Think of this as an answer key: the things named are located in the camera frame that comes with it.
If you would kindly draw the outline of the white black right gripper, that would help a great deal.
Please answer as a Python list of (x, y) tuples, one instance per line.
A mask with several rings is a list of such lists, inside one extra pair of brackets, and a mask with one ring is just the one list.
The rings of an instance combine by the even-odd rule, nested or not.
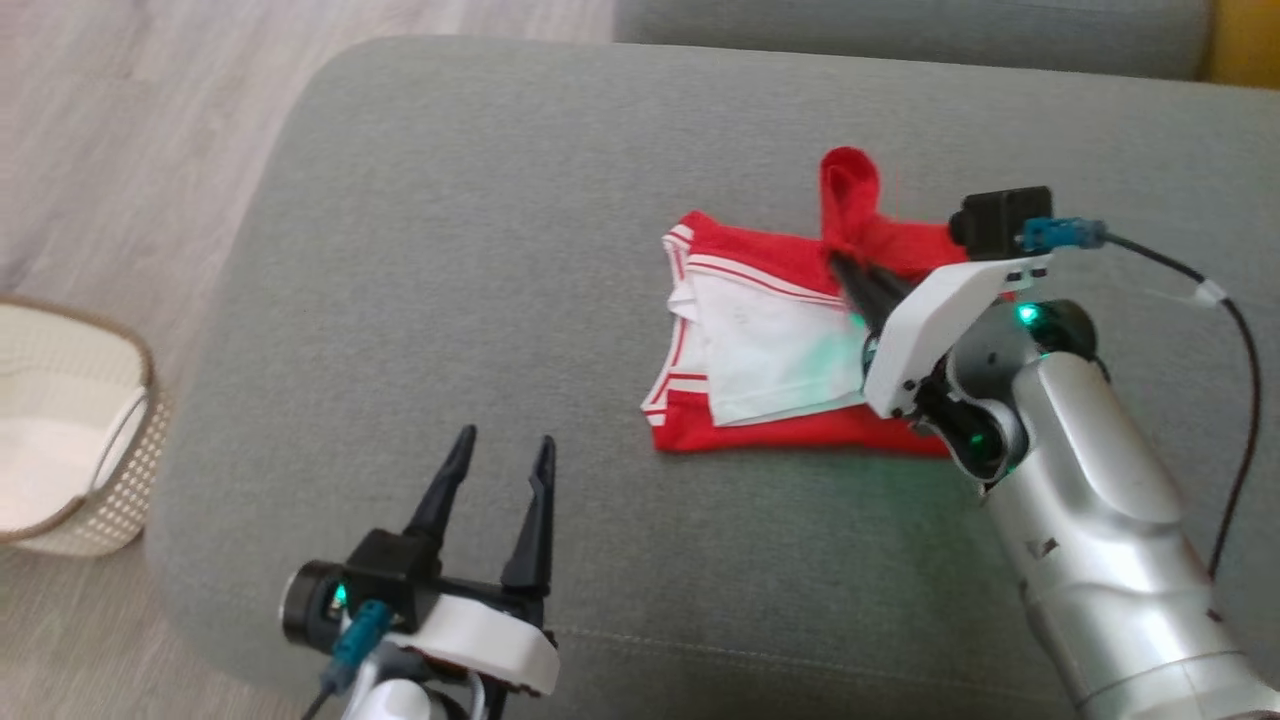
[(864, 372), (865, 405), (886, 419), (914, 411), (916, 389), (908, 382), (920, 384), (987, 307), (1032, 287), (1050, 263), (1050, 255), (959, 263), (936, 269), (914, 290), (883, 266), (832, 252), (829, 268), (851, 310), (869, 336), (879, 336)]

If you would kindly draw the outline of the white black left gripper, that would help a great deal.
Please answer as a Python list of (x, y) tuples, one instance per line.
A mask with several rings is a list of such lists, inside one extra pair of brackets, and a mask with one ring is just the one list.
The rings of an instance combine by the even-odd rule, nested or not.
[[(465, 425), (403, 534), (443, 546), (452, 509), (472, 461), (477, 428)], [(500, 584), (454, 578), (435, 580), (424, 619), (415, 632), (394, 626), (385, 641), (422, 655), (447, 674), (463, 670), (534, 697), (554, 692), (561, 657), (545, 628), (554, 557), (557, 447), (541, 438), (529, 477), (532, 497)]]

